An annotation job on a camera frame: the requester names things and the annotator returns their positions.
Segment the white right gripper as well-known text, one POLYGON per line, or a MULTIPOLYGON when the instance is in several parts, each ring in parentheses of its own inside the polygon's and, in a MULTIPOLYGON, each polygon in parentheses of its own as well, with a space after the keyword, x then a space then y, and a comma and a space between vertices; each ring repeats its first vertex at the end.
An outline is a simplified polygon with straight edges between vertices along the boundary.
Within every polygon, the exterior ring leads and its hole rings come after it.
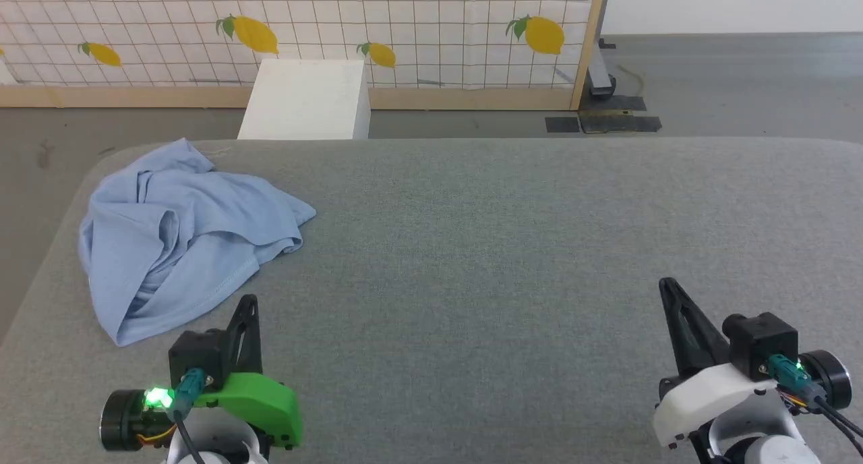
POLYGON ((782 434, 776 381, 753 382, 728 364, 730 344, 677 280, 660 279, 659 292, 678 376, 691 378, 665 393, 657 406, 657 442, 669 446, 705 424, 711 446, 749 434, 782 434))

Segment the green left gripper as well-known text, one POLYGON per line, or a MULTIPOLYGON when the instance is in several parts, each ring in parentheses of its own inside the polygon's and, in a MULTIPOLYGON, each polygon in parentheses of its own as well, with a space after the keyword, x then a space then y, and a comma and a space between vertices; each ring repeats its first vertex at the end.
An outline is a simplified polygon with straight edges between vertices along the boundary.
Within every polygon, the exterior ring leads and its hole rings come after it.
POLYGON ((274 446, 302 445, 302 415, 292 389, 262 374, 261 326, 254 294, 241 296, 226 328, 226 381, 196 399, 222 408, 270 436, 274 446))

